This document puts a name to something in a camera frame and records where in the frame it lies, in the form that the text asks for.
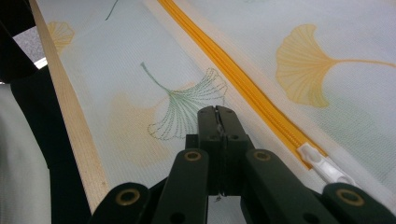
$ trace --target white zipper slider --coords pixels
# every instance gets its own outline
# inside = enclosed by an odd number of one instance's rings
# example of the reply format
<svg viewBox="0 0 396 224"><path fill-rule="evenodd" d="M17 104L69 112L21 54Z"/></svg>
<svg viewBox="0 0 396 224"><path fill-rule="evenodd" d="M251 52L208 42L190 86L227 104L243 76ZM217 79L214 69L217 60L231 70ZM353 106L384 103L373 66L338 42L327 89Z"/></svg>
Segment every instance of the white zipper slider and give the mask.
<svg viewBox="0 0 396 224"><path fill-rule="evenodd" d="M355 180L349 175L344 173L339 167L337 167L330 159L326 159L322 156L318 150L311 147L308 143L303 144L297 151L305 162L312 165L314 170L326 181L327 183L342 182L357 187Z"/></svg>

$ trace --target yellow zipper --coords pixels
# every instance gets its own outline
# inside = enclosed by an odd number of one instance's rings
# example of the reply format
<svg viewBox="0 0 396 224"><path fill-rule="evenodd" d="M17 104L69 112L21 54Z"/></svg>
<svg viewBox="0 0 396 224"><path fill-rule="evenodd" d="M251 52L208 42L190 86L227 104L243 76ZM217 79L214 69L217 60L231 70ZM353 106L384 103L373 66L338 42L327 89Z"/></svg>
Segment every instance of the yellow zipper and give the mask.
<svg viewBox="0 0 396 224"><path fill-rule="evenodd" d="M248 75L220 48L209 36L207 36L190 18L173 2L173 0L158 0L169 15L181 26L181 28L195 41L195 43L212 60L219 70L235 86L250 106L271 128L283 144L294 154L307 168L312 168L309 163L303 161L297 149L308 143L316 148L321 155L327 157L326 152L315 144L297 126L295 126L268 97L255 85Z"/></svg>

